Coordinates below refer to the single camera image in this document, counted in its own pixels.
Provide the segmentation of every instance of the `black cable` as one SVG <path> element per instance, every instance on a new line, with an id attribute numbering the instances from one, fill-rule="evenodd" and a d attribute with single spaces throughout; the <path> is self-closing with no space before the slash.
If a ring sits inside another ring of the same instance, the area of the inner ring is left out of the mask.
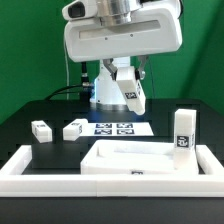
<path id="1" fill-rule="evenodd" d="M 66 87 L 60 88 L 60 89 L 54 91 L 54 92 L 53 92 L 52 94 L 50 94 L 49 96 L 47 96 L 47 97 L 45 98 L 45 100 L 49 100 L 52 96 L 57 95 L 57 93 L 60 93 L 60 92 L 62 92 L 62 91 L 64 91 L 64 90 L 69 90 L 69 89 L 72 89 L 72 88 L 79 88 L 79 87 L 82 87 L 82 85 L 81 85 L 81 84 L 79 84 L 79 85 L 71 85 L 71 86 L 66 86 Z"/>
<path id="2" fill-rule="evenodd" d="M 47 100 L 50 100 L 52 97 L 57 96 L 57 95 L 62 95 L 62 94 L 76 94 L 76 93 L 81 93 L 82 91 L 76 91 L 76 92 L 59 92 L 59 93 L 54 93 L 48 96 Z"/>
<path id="3" fill-rule="evenodd" d="M 87 65 L 86 62 L 82 62 L 82 74 L 87 74 Z"/>
<path id="4" fill-rule="evenodd" d="M 151 85 L 152 85 L 152 98 L 156 98 L 156 92 L 155 92 L 155 85 L 154 85 L 154 75 L 153 75 L 153 69 L 150 58 L 148 59 L 149 62 L 149 70 L 150 70 L 150 79 L 151 79 Z"/>

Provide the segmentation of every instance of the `white cube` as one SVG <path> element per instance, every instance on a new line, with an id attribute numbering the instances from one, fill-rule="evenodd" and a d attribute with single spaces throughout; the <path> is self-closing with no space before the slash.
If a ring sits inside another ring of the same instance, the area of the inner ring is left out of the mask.
<path id="1" fill-rule="evenodd" d="M 88 124 L 87 119 L 76 119 L 69 125 L 63 128 L 63 139 L 65 141 L 75 141 L 83 132 L 85 126 Z"/>
<path id="2" fill-rule="evenodd" d="M 52 142 L 52 130 L 44 121 L 32 121 L 32 133 L 40 143 Z"/>

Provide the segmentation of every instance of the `white sheet with markers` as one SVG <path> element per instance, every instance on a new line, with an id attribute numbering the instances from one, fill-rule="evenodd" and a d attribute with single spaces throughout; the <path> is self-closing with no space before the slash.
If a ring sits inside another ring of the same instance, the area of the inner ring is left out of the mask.
<path id="1" fill-rule="evenodd" d="M 80 136 L 152 136 L 147 122 L 139 123 L 88 123 Z"/>

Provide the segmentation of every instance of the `cable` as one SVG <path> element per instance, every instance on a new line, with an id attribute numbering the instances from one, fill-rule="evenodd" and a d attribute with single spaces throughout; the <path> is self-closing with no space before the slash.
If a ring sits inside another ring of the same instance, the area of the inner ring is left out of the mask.
<path id="1" fill-rule="evenodd" d="M 151 85 L 152 85 L 152 98 L 156 98 L 156 92 L 155 92 L 155 85 L 154 85 L 154 74 L 153 74 L 153 69 L 152 69 L 152 63 L 150 58 L 148 59 L 149 61 L 149 70 L 150 70 L 150 79 L 151 79 Z"/>
<path id="2" fill-rule="evenodd" d="M 66 67 L 66 80 L 67 80 L 67 86 L 70 85 L 70 71 L 68 66 L 68 54 L 67 54 L 67 48 L 66 48 L 66 42 L 65 37 L 63 39 L 63 45 L 64 45 L 64 54 L 65 54 L 65 67 Z"/>
<path id="3" fill-rule="evenodd" d="M 79 87 L 82 87 L 82 85 L 72 85 L 72 86 L 66 86 L 66 87 L 63 87 L 63 88 L 60 88 L 56 91 L 54 91 L 51 95 L 47 96 L 45 98 L 45 100 L 50 100 L 52 96 L 54 95 L 58 95 L 60 92 L 64 91 L 64 90 L 69 90 L 69 89 L 72 89 L 72 88 L 79 88 Z"/>
<path id="4" fill-rule="evenodd" d="M 87 76 L 87 65 L 86 65 L 86 62 L 84 61 L 81 64 L 82 64 L 82 69 L 81 69 L 82 70 L 82 75 Z"/>
<path id="5" fill-rule="evenodd" d="M 81 93 L 81 92 L 82 92 L 82 91 L 55 93 L 55 94 L 52 94 L 51 96 L 49 96 L 49 97 L 48 97 L 48 100 L 50 100 L 53 96 L 57 96 L 57 95 L 63 95 L 63 94 L 76 94 L 76 93 Z"/>

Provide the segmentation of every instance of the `white box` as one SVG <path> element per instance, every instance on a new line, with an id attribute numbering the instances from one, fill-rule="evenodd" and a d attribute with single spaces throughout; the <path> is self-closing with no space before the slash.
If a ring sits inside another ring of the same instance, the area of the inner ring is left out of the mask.
<path id="1" fill-rule="evenodd" d="M 198 174 L 195 160 L 177 170 L 173 143 L 98 140 L 81 162 L 81 174 Z"/>
<path id="2" fill-rule="evenodd" d="M 52 130 L 44 121 L 31 122 L 32 133 L 40 143 L 52 142 Z"/>
<path id="3" fill-rule="evenodd" d="M 196 163 L 196 110 L 178 109 L 174 121 L 174 167 L 188 169 Z"/>
<path id="4" fill-rule="evenodd" d="M 87 119 L 75 119 L 73 122 L 63 128 L 63 139 L 65 141 L 75 141 L 77 138 L 79 138 L 87 124 Z"/>

